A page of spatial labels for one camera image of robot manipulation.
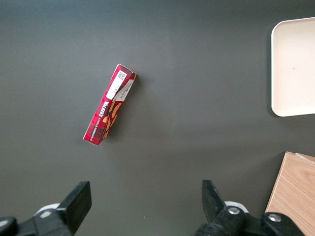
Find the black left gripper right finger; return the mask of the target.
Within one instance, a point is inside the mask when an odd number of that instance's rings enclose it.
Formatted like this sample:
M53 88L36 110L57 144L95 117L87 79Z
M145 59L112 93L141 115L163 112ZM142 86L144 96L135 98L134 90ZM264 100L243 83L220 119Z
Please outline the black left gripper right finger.
M260 219L240 203L224 201L211 180L202 181L202 206L207 223L195 236L302 236L303 232L286 215L267 212Z

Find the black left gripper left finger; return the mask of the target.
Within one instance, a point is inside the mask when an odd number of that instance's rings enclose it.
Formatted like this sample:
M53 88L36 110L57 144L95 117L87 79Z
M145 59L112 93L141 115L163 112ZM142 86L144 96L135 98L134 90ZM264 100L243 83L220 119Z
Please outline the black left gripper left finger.
M40 208L19 223L13 216L0 218L2 236L73 236L92 206L89 181L80 182L61 203Z

